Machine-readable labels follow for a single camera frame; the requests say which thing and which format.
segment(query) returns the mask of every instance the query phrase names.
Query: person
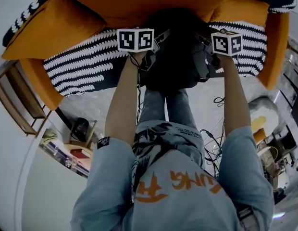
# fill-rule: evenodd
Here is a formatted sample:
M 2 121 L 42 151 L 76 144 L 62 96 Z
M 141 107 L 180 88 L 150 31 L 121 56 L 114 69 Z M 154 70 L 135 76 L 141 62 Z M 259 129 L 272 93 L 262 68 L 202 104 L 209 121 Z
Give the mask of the person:
M 138 69 L 133 61 L 140 63 L 143 56 L 126 60 L 105 138 L 93 153 L 87 186 L 73 209 L 72 230 L 269 230 L 273 192 L 263 176 L 232 58 L 219 55 L 226 139 L 215 179 L 204 169 L 203 140 L 185 90 L 147 89 L 136 127 Z

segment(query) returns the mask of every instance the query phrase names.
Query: sofa armrest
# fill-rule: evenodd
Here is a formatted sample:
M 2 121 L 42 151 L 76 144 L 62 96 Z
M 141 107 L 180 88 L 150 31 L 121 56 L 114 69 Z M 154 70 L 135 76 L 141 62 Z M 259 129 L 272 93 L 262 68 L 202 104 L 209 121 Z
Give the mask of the sofa armrest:
M 63 100 L 63 96 L 61 96 L 52 85 L 52 82 L 43 67 L 43 60 L 21 59 L 20 63 L 35 92 L 41 98 L 43 103 L 50 110 L 56 110 Z
M 268 14 L 265 32 L 267 34 L 267 55 L 262 71 L 257 78 L 272 90 L 283 67 L 289 35 L 289 13 Z

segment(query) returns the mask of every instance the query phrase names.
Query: red book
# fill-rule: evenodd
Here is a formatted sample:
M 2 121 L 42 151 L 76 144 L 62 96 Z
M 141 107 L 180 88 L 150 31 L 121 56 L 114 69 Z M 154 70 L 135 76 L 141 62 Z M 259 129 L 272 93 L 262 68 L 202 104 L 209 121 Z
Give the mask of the red book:
M 91 155 L 83 149 L 74 149 L 74 150 L 71 150 L 70 153 L 73 156 L 80 158 L 80 159 L 91 157 Z

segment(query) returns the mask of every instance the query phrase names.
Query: jeans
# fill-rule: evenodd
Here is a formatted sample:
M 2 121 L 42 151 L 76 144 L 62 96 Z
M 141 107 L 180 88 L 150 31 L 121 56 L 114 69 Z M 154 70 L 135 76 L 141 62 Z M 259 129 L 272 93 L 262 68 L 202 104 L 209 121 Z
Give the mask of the jeans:
M 165 100 L 170 122 L 197 129 L 185 89 L 166 92 L 146 89 L 144 105 L 138 123 L 151 120 L 165 121 Z

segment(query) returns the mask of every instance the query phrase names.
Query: person's right arm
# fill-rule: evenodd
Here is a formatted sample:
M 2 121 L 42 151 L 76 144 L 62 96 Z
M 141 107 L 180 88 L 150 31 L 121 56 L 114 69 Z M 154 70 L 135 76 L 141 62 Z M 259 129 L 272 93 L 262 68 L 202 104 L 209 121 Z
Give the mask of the person's right arm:
M 225 78 L 226 132 L 219 183 L 237 208 L 250 206 L 261 230 L 269 230 L 274 210 L 273 191 L 257 156 L 248 104 L 233 60 L 225 56 L 219 58 Z

